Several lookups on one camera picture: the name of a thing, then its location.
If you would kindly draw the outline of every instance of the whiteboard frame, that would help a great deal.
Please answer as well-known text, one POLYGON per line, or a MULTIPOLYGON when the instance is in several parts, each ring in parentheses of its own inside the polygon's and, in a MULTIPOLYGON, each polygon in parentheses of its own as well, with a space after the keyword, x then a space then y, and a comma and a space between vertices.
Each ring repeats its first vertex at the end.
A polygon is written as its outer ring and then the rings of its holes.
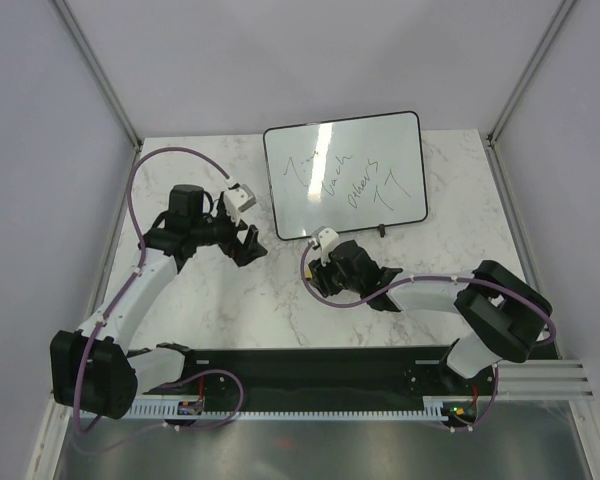
POLYGON ((392 115, 404 115, 405 113, 413 114, 416 117, 416 122, 418 124, 418 141, 420 144, 420 166, 422 167, 422 188, 424 190, 424 217, 422 217, 420 220, 412 220, 410 222, 397 222, 397 223, 382 224, 382 225, 370 225, 368 227, 354 228, 351 230, 342 230, 339 233, 360 232, 362 230, 372 230, 372 229, 377 228, 380 230, 381 236, 384 237, 383 232, 384 232, 385 227, 395 227, 398 225, 410 225, 412 223, 424 222, 429 217, 429 198, 427 197, 427 178, 426 178, 426 172, 424 170, 424 154, 422 152, 422 128, 420 125, 420 117, 413 110, 403 110, 400 112, 378 113, 375 115, 363 115, 361 117, 338 118, 335 120, 325 120, 322 122, 299 123, 296 125, 283 125, 281 127, 267 128, 264 131, 264 133, 262 134, 262 145, 264 147, 264 159, 265 159, 265 163, 267 165, 267 179, 269 180, 269 195, 271 195, 271 209, 273 210, 273 224, 275 225, 276 236, 283 242, 287 242, 290 240, 301 240, 303 238, 309 238, 311 236, 311 234, 301 236, 301 237, 292 237, 292 238, 283 238, 280 236, 280 233, 278 231, 278 218, 276 216, 276 202, 275 202, 275 198, 273 197, 273 185, 271 183, 271 170, 269 169, 269 155, 267 154, 267 141, 266 141, 267 133, 269 133, 272 130, 283 130, 286 128, 297 128, 297 127, 307 127, 307 126, 312 126, 312 125, 323 125, 325 123, 337 123, 337 122, 345 122, 345 121, 349 121, 349 120, 362 120, 365 118, 377 118, 377 117, 388 117, 388 116, 392 116, 392 115))

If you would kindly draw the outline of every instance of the robotic arm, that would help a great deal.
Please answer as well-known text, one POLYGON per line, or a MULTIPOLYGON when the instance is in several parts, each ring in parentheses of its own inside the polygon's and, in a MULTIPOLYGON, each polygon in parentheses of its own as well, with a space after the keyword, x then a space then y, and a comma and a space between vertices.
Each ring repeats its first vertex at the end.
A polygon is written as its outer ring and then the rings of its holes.
POLYGON ((128 356, 129 345, 147 311, 160 292, 176 277, 198 247, 218 245, 238 267, 267 254, 258 243, 258 229, 247 227, 241 215, 255 205, 246 185, 235 185, 221 193, 215 217, 203 213, 205 196, 201 187, 176 185, 169 195, 168 210, 162 212, 143 236, 146 257, 138 269, 136 259, 124 278, 136 273, 128 288, 114 289, 96 312, 75 332, 60 331, 51 342, 51 371, 56 402, 71 406, 77 374, 89 335, 102 325, 91 348, 81 384, 81 409, 110 418, 121 418, 138 393, 149 391, 182 375, 185 357, 162 345, 128 356), (246 230, 243 242, 238 233, 246 230), (105 307, 122 295, 102 321, 105 307))
POLYGON ((500 299, 500 293, 494 289, 449 281, 450 278, 490 282, 518 294, 547 316, 552 312, 544 297, 491 260, 483 261, 472 272, 446 277, 416 275, 402 268, 378 267, 354 240, 339 243, 338 234, 330 228, 316 231, 312 244, 320 249, 320 258, 309 263, 310 284, 325 298, 350 290, 364 299, 405 280, 404 285, 376 296, 368 305, 379 311, 451 312, 466 320, 473 332, 456 340, 440 363, 440 378, 449 391, 500 360, 525 362, 545 327, 543 318, 516 300, 500 299))

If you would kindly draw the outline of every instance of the handwriting on whiteboard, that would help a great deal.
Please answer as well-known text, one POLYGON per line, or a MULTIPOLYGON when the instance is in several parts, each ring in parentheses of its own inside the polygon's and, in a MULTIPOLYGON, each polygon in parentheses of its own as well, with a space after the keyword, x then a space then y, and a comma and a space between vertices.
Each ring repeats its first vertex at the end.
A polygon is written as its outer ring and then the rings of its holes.
MULTIPOLYGON (((308 188, 309 180, 306 177, 310 170, 306 166, 312 163, 316 156, 318 156, 318 152, 313 152, 310 157, 297 162, 298 166, 296 166, 296 161, 294 161, 293 157, 289 157, 283 175, 295 176, 303 187, 308 188)), ((395 193, 394 190, 396 188, 402 192, 401 194, 411 198, 409 192, 398 182, 391 168, 388 173, 381 174, 379 172, 381 167, 380 162, 369 158, 364 168, 360 170, 360 180, 356 180, 350 185, 339 184, 338 180, 341 179, 343 171, 345 169, 356 168, 356 166, 350 162, 353 159, 353 155, 334 156, 334 158, 338 162, 335 172, 329 178, 322 181, 321 188, 332 197, 339 193, 342 193, 342 195, 346 194, 347 203, 351 208, 357 209, 362 201, 371 201, 379 205, 382 204, 389 210, 394 211, 398 206, 398 201, 395 198, 389 200, 389 197, 391 193, 395 193)))

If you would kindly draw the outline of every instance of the table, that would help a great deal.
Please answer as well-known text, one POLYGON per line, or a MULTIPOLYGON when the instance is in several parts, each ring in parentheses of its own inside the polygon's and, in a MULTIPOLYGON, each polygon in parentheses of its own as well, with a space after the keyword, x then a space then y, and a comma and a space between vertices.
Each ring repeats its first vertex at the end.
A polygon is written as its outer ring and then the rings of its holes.
MULTIPOLYGON (((419 224, 344 234, 355 238, 380 266, 451 273, 502 263, 522 270, 476 130, 424 131, 422 142, 430 213, 419 224)), ((147 313, 132 348, 176 342, 191 348, 298 348, 449 344, 469 332, 457 315, 435 312, 375 312, 366 306, 340 310, 322 305, 304 290, 298 275, 306 240, 281 241, 275 234, 260 135, 150 138, 143 153, 164 146, 198 150, 220 163, 255 193, 245 214, 260 229, 269 253, 237 268, 218 247, 203 247, 162 292, 147 313)), ((184 153, 162 154, 136 175, 133 198, 143 230, 167 208, 176 184, 200 185, 214 197, 225 187, 213 168, 184 153)), ((109 288, 122 281, 137 249, 127 214, 109 288)), ((343 292, 332 300, 357 299, 343 292)))

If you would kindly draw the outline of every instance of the black border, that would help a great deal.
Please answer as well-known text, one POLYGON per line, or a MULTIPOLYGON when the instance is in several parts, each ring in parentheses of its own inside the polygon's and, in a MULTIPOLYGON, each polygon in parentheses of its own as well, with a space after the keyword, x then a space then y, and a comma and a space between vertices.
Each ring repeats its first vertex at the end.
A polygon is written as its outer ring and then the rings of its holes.
MULTIPOLYGON (((280 233, 278 232, 278 220, 276 218, 275 199, 273 198, 273 188, 271 186, 271 172, 269 171, 269 155, 267 154, 267 141, 266 141, 267 133, 269 133, 271 130, 282 130, 285 128, 306 127, 309 125, 322 125, 324 123, 336 123, 336 122, 344 122, 344 121, 348 121, 348 120, 362 120, 364 118, 388 117, 390 115, 404 115, 405 113, 412 113, 413 115, 415 115, 416 121, 418 122, 418 140, 420 141, 420 164, 422 165, 422 185, 424 187, 424 209, 425 209, 425 212, 424 212, 424 217, 422 217, 420 220, 414 220, 412 222, 391 223, 391 224, 384 225, 384 226, 385 227, 394 227, 397 225, 410 225, 412 223, 424 222, 427 219, 427 217, 429 216, 429 200, 427 198, 427 178, 426 178, 425 171, 424 171, 424 155, 422 153, 422 128, 420 126, 420 117, 418 116, 418 114, 416 112, 414 112, 413 110, 404 110, 402 112, 379 113, 376 115, 363 115, 361 117, 338 118, 335 120, 324 120, 322 122, 299 123, 296 125, 284 125, 282 127, 272 127, 272 128, 266 129, 264 131, 264 133, 262 134, 262 144, 264 147, 264 159, 265 159, 265 163, 267 165, 267 179, 269 181, 269 195, 271 195, 271 209, 273 210, 273 223, 274 223, 275 229, 276 229, 276 236, 283 242, 287 242, 290 240, 301 240, 303 238, 309 238, 311 235, 306 235, 304 237, 282 238, 280 236, 280 233)), ((339 233, 360 232, 362 230, 371 230, 371 229, 378 228, 378 227, 379 227, 379 225, 375 225, 375 226, 370 226, 370 227, 356 228, 353 230, 343 230, 339 233)))

